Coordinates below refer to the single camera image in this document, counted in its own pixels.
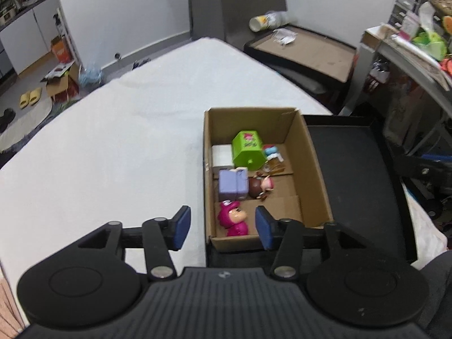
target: round black pad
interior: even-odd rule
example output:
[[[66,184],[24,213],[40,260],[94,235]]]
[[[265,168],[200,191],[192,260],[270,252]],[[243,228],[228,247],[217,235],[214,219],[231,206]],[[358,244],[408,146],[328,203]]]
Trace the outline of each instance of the round black pad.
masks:
[[[124,313],[141,291],[138,274],[97,249],[57,253],[20,278],[17,296],[31,322],[80,328]]]
[[[326,260],[309,274],[307,291],[335,319],[369,327],[413,319],[429,293],[419,271],[369,249],[343,250]]]

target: white bed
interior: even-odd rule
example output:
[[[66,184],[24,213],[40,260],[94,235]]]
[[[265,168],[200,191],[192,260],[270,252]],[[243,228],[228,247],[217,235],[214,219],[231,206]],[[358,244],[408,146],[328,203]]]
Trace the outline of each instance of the white bed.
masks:
[[[203,113],[210,107],[287,107],[325,114],[264,65],[214,39],[178,48],[96,90],[44,127],[0,170],[0,260],[13,291],[21,274],[107,221],[140,226],[192,209],[172,257],[203,266]],[[420,260],[446,239],[411,198]],[[144,259],[127,251],[144,271]]]

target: blue gripper pad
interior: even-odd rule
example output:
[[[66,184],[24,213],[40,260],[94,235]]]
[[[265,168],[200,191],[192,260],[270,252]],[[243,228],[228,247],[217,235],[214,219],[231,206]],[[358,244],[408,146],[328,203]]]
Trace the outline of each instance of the blue gripper pad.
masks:
[[[190,230],[192,222],[192,211],[190,207],[186,205],[181,207],[171,221],[175,224],[173,245],[175,250],[179,250],[182,248],[188,231]]]
[[[256,229],[259,234],[260,241],[265,250],[272,249],[273,236],[271,221],[274,221],[271,214],[263,206],[258,206],[255,212]]]

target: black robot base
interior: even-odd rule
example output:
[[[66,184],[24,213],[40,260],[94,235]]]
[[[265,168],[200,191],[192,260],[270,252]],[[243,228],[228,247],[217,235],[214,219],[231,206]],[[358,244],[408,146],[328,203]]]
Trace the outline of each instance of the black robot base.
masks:
[[[428,338],[414,323],[428,296],[421,273],[335,223],[307,229],[256,208],[265,249],[260,268],[185,268],[168,250],[182,247],[190,208],[167,220],[123,229],[109,222],[31,267],[17,294],[31,325],[20,339]],[[299,274],[303,249],[323,263]],[[124,262],[143,248],[147,274]]]

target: yellow slipper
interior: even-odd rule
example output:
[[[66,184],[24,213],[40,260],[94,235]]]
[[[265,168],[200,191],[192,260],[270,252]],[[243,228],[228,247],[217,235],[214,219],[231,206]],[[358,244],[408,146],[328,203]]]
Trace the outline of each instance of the yellow slipper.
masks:
[[[20,109],[24,109],[30,103],[30,93],[31,92],[28,91],[20,96],[20,102],[19,102]]]
[[[42,88],[36,88],[30,93],[30,106],[33,106],[36,104],[39,99],[41,99],[41,92]]]

